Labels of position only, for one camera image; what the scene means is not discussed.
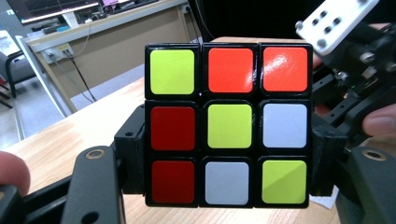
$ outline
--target gray floor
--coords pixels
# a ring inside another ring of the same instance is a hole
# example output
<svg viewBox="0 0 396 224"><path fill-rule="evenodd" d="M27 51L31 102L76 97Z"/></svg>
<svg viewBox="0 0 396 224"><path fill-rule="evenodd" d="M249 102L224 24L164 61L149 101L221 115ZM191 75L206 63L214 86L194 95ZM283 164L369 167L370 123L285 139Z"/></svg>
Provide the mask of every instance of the gray floor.
<svg viewBox="0 0 396 224"><path fill-rule="evenodd" d="M144 65L142 64L92 88L92 95L99 100L143 75ZM10 95L10 92L3 88L0 88L0 91ZM91 104L82 94L73 97L71 100L78 110ZM17 85L17 98L4 101L12 105L13 108L9 109L0 105L0 150L18 143L23 138L30 137L63 119L36 77Z"/></svg>

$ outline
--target cube face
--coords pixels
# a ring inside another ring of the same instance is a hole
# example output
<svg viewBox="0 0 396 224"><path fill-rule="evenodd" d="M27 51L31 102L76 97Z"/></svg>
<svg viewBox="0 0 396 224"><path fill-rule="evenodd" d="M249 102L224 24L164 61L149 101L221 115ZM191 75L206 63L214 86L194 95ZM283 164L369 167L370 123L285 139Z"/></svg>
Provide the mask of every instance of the cube face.
<svg viewBox="0 0 396 224"><path fill-rule="evenodd" d="M265 161L262 164L261 198L270 204L306 201L307 165L304 161Z"/></svg>
<svg viewBox="0 0 396 224"><path fill-rule="evenodd" d="M307 44L148 45L147 205L307 207L312 53Z"/></svg>
<svg viewBox="0 0 396 224"><path fill-rule="evenodd" d="M205 165L205 202L212 205L246 205L249 202L250 167L243 161L210 161Z"/></svg>
<svg viewBox="0 0 396 224"><path fill-rule="evenodd" d="M216 104L207 108L207 144L210 148L249 148L252 144L252 108L248 104Z"/></svg>
<svg viewBox="0 0 396 224"><path fill-rule="evenodd" d="M152 201L191 204L195 200L195 165L191 161L155 161L151 165Z"/></svg>

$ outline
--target wooden table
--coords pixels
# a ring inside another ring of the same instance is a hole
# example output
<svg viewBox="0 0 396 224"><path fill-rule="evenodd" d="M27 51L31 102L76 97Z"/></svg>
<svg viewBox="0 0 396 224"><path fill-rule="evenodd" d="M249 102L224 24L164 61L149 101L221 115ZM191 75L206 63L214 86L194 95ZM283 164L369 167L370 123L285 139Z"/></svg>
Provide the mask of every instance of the wooden table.
<svg viewBox="0 0 396 224"><path fill-rule="evenodd" d="M258 39L227 39L250 41ZM66 119L9 147L31 171L30 192L73 172L76 156L94 146L109 146L134 109L144 103L144 79L116 91ZM306 209L221 209L147 207L142 195L124 195L128 223L339 223L335 206L316 203Z"/></svg>

